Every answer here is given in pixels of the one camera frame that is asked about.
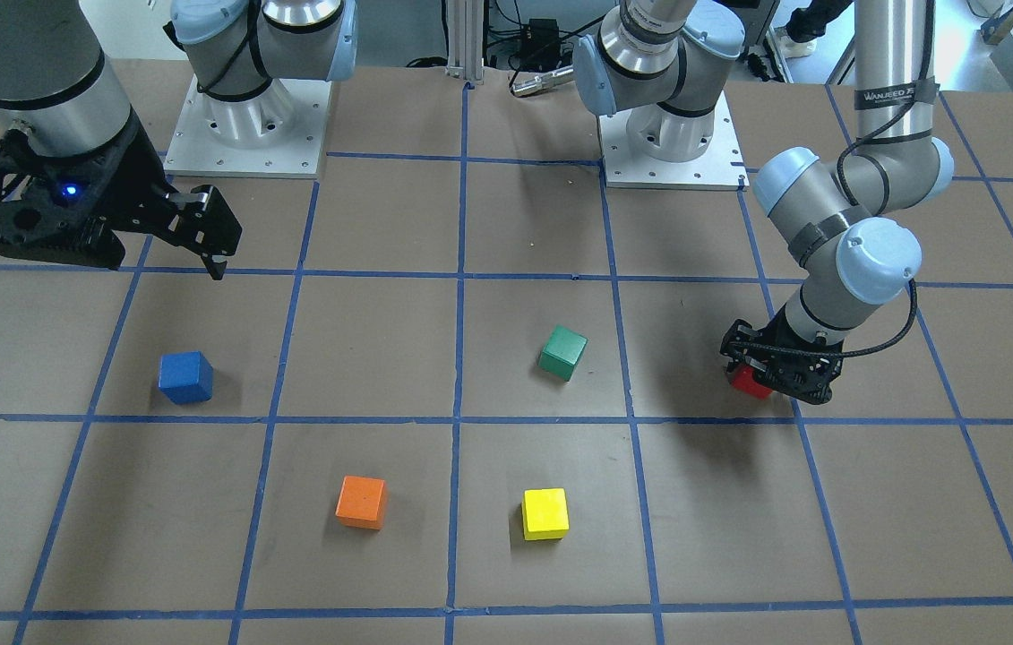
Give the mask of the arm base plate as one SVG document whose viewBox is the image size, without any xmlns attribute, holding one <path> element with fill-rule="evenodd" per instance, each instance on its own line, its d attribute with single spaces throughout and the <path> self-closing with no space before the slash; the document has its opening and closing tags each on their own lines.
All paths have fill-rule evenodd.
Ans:
<svg viewBox="0 0 1013 645">
<path fill-rule="evenodd" d="M 199 178 L 317 179 L 334 82 L 274 79 L 241 102 L 187 95 L 167 145 L 165 169 Z"/>
<path fill-rule="evenodd" d="M 736 191 L 749 184 L 724 93 L 698 118 L 657 105 L 600 116 L 597 136 L 609 187 Z"/>
</svg>

